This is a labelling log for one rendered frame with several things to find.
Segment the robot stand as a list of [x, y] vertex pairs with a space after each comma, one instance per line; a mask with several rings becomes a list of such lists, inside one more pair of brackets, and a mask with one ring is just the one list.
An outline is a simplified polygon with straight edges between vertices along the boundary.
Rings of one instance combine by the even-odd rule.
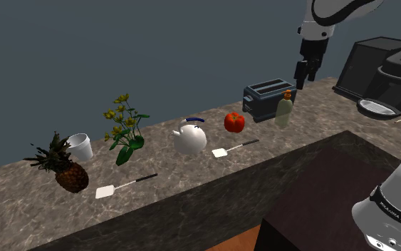
[[318, 149], [278, 162], [290, 178], [261, 221], [254, 251], [376, 251], [351, 209], [400, 164], [382, 150]]

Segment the pineapple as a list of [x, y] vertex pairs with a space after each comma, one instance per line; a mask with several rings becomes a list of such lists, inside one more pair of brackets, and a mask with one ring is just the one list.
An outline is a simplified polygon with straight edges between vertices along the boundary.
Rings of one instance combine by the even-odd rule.
[[45, 150], [36, 147], [37, 154], [33, 158], [24, 158], [27, 161], [34, 161], [31, 166], [37, 166], [39, 170], [47, 173], [55, 173], [56, 182], [70, 193], [79, 193], [88, 187], [89, 177], [85, 169], [70, 159], [71, 153], [67, 149], [71, 146], [67, 142], [69, 136], [61, 139], [55, 131], [49, 149]]

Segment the black coffee machine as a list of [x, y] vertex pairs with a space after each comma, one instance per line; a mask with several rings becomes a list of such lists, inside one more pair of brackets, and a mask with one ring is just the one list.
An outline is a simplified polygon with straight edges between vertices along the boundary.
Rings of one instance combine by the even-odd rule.
[[401, 116], [401, 51], [387, 57], [357, 102], [358, 110], [367, 116], [388, 120]]

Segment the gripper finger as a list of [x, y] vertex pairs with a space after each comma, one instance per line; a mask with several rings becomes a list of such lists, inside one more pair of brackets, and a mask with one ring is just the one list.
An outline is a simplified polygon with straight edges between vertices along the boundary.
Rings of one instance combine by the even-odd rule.
[[307, 61], [298, 61], [296, 64], [296, 70], [294, 72], [294, 79], [296, 80], [296, 89], [302, 90], [303, 85], [308, 75], [308, 62]]
[[308, 81], [315, 81], [317, 71], [321, 67], [320, 61], [309, 61], [308, 62]]

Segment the yellow flower plant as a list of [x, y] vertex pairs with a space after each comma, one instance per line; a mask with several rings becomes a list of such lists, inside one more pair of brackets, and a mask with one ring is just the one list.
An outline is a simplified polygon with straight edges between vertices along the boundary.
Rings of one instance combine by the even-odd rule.
[[104, 141], [113, 140], [109, 150], [122, 146], [115, 161], [117, 166], [128, 162], [132, 154], [144, 146], [145, 139], [139, 129], [139, 123], [142, 118], [150, 117], [139, 114], [135, 108], [132, 108], [128, 103], [129, 97], [128, 93], [118, 96], [113, 101], [118, 105], [117, 108], [115, 110], [109, 108], [103, 113], [105, 119], [116, 123], [110, 133], [105, 132]]

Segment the dark grey toaster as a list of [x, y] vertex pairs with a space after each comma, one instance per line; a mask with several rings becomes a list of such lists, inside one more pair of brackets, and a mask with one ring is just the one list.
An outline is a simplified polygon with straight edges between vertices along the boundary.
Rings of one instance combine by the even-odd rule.
[[280, 78], [247, 86], [243, 92], [242, 111], [249, 113], [255, 123], [274, 118], [278, 102], [286, 90], [291, 90], [291, 100], [294, 102], [296, 87]]

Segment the white cup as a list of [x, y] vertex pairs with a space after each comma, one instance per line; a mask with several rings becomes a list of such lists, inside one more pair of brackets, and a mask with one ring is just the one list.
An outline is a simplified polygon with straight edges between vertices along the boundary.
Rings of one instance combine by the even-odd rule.
[[85, 133], [72, 135], [67, 141], [70, 146], [67, 152], [71, 153], [81, 161], [90, 160], [93, 157], [93, 151], [90, 144], [90, 138]]

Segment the red bell pepper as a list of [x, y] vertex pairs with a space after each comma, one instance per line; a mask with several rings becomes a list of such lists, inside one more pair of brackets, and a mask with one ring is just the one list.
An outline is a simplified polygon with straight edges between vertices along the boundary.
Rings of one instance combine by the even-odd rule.
[[228, 113], [224, 119], [224, 127], [227, 131], [232, 133], [240, 133], [245, 126], [245, 119], [238, 113]]

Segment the black box appliance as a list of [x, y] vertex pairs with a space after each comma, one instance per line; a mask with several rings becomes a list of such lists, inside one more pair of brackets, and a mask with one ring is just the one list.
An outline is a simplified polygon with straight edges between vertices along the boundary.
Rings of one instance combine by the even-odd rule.
[[401, 39], [379, 36], [355, 42], [333, 90], [355, 100], [364, 98], [377, 68], [398, 51]]

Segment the soap bottle with orange pump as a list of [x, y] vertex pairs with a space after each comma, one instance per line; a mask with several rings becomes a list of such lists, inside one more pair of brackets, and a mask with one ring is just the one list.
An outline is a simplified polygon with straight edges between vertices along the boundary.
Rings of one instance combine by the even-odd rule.
[[280, 128], [285, 128], [288, 124], [289, 116], [293, 108], [291, 100], [291, 90], [283, 91], [283, 98], [278, 102], [274, 123]]

